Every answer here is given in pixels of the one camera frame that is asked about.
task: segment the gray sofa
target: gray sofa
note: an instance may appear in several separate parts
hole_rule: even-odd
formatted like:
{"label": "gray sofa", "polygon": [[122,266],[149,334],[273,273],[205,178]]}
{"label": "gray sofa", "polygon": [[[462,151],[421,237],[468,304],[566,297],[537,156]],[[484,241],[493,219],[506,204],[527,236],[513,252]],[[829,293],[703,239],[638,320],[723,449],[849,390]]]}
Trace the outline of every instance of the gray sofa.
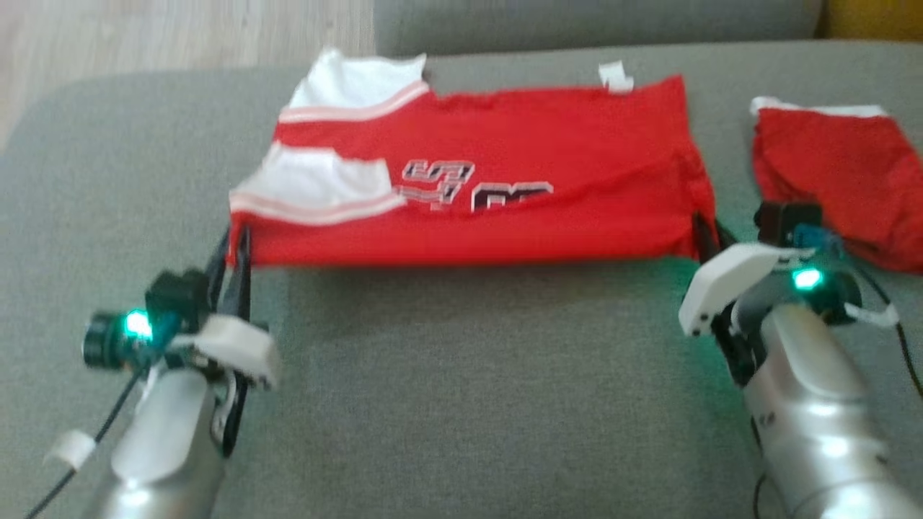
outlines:
{"label": "gray sofa", "polygon": [[[719,215],[743,239],[759,203],[753,96],[880,103],[923,148],[918,45],[607,47],[428,68],[444,94],[598,84],[596,66],[617,59],[639,84],[685,77]],[[48,446],[94,430],[126,380],[82,367],[88,315],[141,304],[160,269],[202,264],[228,189],[258,165],[307,65],[81,82],[13,133],[0,162],[0,516],[45,492],[62,472],[41,465]],[[258,272],[254,318],[278,337],[285,380],[251,393],[215,517],[749,517],[761,472],[749,417],[713,342],[677,324],[695,267]],[[877,275],[919,356],[923,278]],[[838,334],[869,378],[894,472],[923,495],[921,402],[893,333]],[[126,423],[46,517],[75,515]],[[781,517],[771,486],[761,509]]]}
{"label": "gray sofa", "polygon": [[381,55],[805,40],[822,0],[376,0]]}

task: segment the white tape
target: white tape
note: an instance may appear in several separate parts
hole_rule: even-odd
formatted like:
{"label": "white tape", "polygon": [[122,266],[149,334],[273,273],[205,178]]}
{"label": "white tape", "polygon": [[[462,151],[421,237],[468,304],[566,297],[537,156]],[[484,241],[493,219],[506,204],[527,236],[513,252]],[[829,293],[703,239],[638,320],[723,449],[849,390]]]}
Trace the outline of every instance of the white tape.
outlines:
{"label": "white tape", "polygon": [[897,307],[894,304],[888,305],[883,312],[873,312],[849,303],[845,303],[843,306],[847,316],[882,328],[891,328],[901,320],[901,317],[897,315]]}
{"label": "white tape", "polygon": [[634,78],[625,75],[625,66],[621,61],[600,65],[599,79],[609,88],[610,92],[628,93],[634,90]]}
{"label": "white tape", "polygon": [[84,462],[96,450],[96,441],[82,430],[69,430],[61,435],[52,446],[52,450],[45,455],[45,462],[57,458],[80,470]]}

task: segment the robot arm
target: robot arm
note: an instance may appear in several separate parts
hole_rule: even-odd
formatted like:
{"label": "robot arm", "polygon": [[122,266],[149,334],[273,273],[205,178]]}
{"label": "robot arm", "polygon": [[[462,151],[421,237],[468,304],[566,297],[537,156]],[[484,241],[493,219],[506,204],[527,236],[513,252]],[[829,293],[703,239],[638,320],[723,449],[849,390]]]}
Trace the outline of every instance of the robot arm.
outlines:
{"label": "robot arm", "polygon": [[[82,517],[211,517],[247,388],[275,389],[281,376],[272,337],[247,322],[246,233],[219,301],[226,250],[225,237],[206,272],[162,274],[148,292],[149,315],[182,316],[185,328],[173,330],[171,337],[159,337],[157,321],[147,323],[137,312],[97,314],[91,322],[83,351],[88,365],[149,367],[149,376],[131,425]],[[169,346],[161,351],[159,341]]]}
{"label": "robot arm", "polygon": [[888,470],[866,382],[821,318],[842,322],[844,302],[857,303],[855,284],[809,290],[837,279],[804,269],[811,255],[763,244],[726,249],[696,272],[680,324],[686,335],[714,333],[721,345],[790,517],[923,518]]}

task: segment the sofa backrest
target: sofa backrest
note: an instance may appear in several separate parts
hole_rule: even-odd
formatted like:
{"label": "sofa backrest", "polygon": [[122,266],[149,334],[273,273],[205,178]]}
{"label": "sofa backrest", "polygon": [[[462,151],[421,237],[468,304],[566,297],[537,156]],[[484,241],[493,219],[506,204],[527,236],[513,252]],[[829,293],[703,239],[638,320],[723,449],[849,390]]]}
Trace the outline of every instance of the sofa backrest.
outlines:
{"label": "sofa backrest", "polygon": [[376,0],[380,55],[807,39],[823,0]]}

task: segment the red fabric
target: red fabric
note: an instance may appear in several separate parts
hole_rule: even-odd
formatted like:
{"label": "red fabric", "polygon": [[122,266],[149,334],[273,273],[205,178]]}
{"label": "red fabric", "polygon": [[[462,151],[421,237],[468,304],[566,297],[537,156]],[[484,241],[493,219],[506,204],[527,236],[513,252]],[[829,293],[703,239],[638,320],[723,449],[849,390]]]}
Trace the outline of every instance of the red fabric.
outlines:
{"label": "red fabric", "polygon": [[[235,212],[232,238],[251,229],[255,265],[696,258],[693,214],[714,219],[679,77],[628,95],[603,88],[428,92],[373,120],[279,123],[274,139],[333,148],[346,159],[384,158],[396,188],[434,188],[404,178],[415,160],[466,161],[474,169],[439,211],[411,200],[379,216],[316,226]],[[472,209],[483,184],[541,182],[553,193]]]}
{"label": "red fabric", "polygon": [[923,168],[890,117],[762,109],[753,167],[765,199],[819,203],[851,253],[923,273]]}

